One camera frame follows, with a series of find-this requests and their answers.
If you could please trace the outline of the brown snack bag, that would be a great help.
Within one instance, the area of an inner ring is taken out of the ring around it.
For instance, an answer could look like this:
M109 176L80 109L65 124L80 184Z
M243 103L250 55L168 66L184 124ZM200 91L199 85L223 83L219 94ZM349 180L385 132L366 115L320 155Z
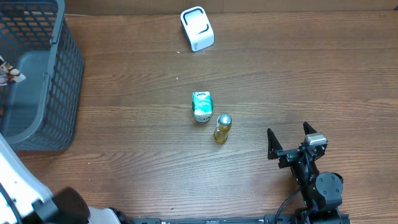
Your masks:
M23 82L26 76L1 57L1 86Z

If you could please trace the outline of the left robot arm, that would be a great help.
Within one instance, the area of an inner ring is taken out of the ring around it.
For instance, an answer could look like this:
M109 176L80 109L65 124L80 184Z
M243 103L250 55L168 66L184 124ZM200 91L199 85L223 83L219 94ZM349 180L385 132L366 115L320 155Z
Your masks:
M73 188L53 194L1 137L1 223L122 224L131 221L115 209L87 206Z

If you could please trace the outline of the teal tissue pack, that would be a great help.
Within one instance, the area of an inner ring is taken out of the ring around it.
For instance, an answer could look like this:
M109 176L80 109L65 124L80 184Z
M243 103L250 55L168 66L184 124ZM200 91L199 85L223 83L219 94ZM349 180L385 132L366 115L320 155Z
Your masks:
M209 91L192 93L192 110L196 121L205 123L213 115L213 100Z

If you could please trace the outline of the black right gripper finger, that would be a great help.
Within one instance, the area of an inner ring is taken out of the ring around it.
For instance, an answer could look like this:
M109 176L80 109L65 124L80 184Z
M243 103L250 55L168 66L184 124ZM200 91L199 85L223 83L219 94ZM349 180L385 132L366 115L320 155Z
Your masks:
M306 135L317 133L306 121L303 123L303 129Z
M269 160L277 159L278 153L283 151L282 146L280 145L278 139L276 138L274 132L271 128L267 129L267 138L268 138L268 155L267 158Z

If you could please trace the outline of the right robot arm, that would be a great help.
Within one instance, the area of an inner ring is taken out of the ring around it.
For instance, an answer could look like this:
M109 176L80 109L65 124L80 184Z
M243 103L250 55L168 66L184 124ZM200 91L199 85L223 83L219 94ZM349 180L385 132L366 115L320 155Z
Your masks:
M290 168L298 189L279 207L269 221L274 223L314 223L345 224L350 223L348 215L340 213L342 204L343 178L335 172L320 172L315 161L325 155L327 138L303 123L305 137L296 149L283 150L274 132L267 130L269 160L278 159L282 169ZM302 194L304 208L296 209L293 215L283 218L280 213L285 205L297 194Z

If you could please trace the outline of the yellow liquid bottle silver cap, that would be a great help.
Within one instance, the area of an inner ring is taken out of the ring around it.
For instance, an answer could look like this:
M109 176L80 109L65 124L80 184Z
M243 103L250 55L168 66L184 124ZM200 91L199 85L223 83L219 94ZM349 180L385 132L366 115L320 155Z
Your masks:
M228 139L228 133L232 126L232 117L229 114L221 114L216 120L216 128L213 137L216 142L223 144Z

